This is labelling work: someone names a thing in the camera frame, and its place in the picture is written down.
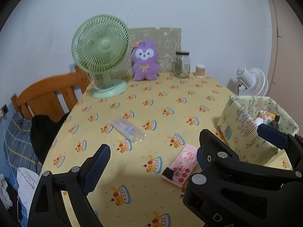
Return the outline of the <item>white standing fan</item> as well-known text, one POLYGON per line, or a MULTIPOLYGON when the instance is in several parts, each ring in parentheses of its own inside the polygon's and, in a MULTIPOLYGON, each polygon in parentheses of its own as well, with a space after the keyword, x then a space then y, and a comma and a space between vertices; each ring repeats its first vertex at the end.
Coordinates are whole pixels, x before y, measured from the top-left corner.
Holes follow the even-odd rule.
POLYGON ((264 72, 259 68, 239 67, 235 71, 238 80, 238 95, 266 96, 269 83, 264 72))

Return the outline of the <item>orange wooden chair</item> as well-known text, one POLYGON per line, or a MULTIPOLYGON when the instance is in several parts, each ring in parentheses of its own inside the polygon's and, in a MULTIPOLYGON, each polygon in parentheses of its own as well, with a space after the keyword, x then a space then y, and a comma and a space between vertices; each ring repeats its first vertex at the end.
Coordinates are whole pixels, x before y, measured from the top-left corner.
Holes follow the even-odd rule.
POLYGON ((36 115, 47 115, 59 121, 65 114, 58 94, 62 94, 68 111, 77 103, 75 87, 84 93, 90 81, 87 73, 75 66, 75 71, 42 79, 27 87, 20 95, 11 98, 13 106, 22 117, 31 120, 36 115))

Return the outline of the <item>beige door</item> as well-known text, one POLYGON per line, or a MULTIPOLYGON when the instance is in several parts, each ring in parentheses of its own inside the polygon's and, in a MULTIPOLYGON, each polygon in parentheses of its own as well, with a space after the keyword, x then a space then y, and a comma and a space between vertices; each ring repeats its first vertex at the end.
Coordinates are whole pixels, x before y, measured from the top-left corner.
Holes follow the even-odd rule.
POLYGON ((286 0, 268 0, 272 52, 268 95, 288 113, 302 106, 302 24, 286 0))

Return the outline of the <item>yellow patterned storage box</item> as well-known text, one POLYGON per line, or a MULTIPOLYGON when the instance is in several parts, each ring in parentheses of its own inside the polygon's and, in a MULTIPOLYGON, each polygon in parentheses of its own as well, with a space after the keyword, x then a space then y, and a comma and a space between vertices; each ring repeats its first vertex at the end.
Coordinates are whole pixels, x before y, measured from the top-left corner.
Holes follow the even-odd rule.
POLYGON ((257 134, 255 119, 264 110, 280 117, 279 131, 299 133, 298 124, 272 98, 266 96, 231 96, 218 121, 218 128, 227 145, 241 161, 266 165, 282 151, 257 134))

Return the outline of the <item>cotton swab container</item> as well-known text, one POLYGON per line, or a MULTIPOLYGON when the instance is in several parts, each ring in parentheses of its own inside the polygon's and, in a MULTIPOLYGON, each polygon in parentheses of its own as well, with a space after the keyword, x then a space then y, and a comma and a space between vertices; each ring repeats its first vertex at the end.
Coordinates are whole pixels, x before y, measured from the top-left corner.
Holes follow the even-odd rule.
POLYGON ((203 79, 205 76, 205 65, 196 65, 195 77, 199 79, 203 79))

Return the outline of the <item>glass jar dark lid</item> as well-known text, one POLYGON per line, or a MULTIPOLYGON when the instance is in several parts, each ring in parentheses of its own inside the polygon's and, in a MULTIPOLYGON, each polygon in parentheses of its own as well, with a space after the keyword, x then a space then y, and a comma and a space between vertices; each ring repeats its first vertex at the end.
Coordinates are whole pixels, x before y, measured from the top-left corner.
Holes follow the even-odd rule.
POLYGON ((176 51, 173 61, 173 75, 179 79, 185 79, 190 76, 191 59, 190 53, 187 51, 176 51))

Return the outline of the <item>blue plaid bedding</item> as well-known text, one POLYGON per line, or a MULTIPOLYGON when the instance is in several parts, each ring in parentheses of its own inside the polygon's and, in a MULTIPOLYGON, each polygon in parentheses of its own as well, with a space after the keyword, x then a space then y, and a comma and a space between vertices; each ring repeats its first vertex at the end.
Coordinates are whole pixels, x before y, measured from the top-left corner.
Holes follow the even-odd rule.
POLYGON ((18 168, 39 174, 42 164, 30 141, 31 121, 15 113, 10 122, 1 123, 1 173, 15 185, 18 168))

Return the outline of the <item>clear pink sock package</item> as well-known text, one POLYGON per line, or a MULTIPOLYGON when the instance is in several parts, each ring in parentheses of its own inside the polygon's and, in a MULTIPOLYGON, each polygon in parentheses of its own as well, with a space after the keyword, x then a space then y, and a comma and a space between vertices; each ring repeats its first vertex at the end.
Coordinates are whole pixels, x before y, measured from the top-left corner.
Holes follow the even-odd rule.
POLYGON ((141 129, 122 117, 111 118, 110 124, 133 143, 141 142, 146 137, 141 129))

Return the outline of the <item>black cushion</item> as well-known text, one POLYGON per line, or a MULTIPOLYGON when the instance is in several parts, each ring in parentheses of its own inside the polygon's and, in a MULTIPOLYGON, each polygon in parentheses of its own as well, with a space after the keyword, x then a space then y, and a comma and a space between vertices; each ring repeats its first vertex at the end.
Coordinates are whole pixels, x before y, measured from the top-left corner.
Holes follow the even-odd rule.
POLYGON ((48 115, 36 115, 31 119, 30 140, 39 161, 44 164, 49 149, 69 113, 64 114, 58 122, 48 115))

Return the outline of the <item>green desk fan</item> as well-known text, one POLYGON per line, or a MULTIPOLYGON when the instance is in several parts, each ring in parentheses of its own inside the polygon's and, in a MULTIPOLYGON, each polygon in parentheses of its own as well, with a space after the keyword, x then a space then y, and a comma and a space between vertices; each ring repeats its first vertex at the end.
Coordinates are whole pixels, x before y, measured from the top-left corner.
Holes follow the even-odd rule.
POLYGON ((108 98, 128 89, 126 81, 110 76, 110 71, 124 61, 128 50, 128 28, 113 15, 93 16, 77 29, 71 44, 76 65, 91 76, 102 75, 102 80, 93 84, 93 97, 108 98))

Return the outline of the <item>yellow cartoon tablecloth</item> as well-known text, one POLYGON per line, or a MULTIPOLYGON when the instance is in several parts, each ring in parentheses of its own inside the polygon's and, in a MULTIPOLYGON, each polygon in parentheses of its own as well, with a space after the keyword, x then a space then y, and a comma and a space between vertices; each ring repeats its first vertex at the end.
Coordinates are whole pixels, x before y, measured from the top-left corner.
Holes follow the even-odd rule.
POLYGON ((185 147, 199 147, 208 129, 240 160, 291 170, 286 153, 257 136, 259 121, 279 117, 281 132, 297 134, 298 124, 269 97, 236 97, 209 76, 156 80, 128 79, 114 97, 93 97, 88 87, 52 141, 42 170, 66 173, 103 144, 110 159, 87 198, 103 226, 203 226, 182 202, 189 175, 201 169, 175 168, 177 184, 162 173, 185 147))

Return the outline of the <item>purple plush bunny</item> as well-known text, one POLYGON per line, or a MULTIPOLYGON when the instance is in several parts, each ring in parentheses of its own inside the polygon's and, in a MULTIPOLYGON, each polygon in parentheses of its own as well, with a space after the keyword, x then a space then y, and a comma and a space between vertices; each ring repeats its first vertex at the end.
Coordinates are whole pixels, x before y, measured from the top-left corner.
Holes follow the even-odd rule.
POLYGON ((133 44, 131 60, 134 81, 157 79, 160 71, 158 56, 154 40, 143 40, 133 44))

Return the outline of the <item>patterned cardboard backboard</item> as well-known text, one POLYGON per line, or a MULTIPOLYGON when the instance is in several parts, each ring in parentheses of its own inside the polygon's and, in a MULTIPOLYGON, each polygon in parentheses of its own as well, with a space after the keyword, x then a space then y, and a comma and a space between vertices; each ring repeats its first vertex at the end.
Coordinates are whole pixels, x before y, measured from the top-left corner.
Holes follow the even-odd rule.
POLYGON ((111 71, 111 76, 132 75, 133 63, 131 51, 134 43, 143 40, 154 40, 159 52, 158 64, 160 72, 170 72, 172 69, 175 52, 181 50, 181 29, 180 28, 129 28, 129 50, 122 63, 111 71))

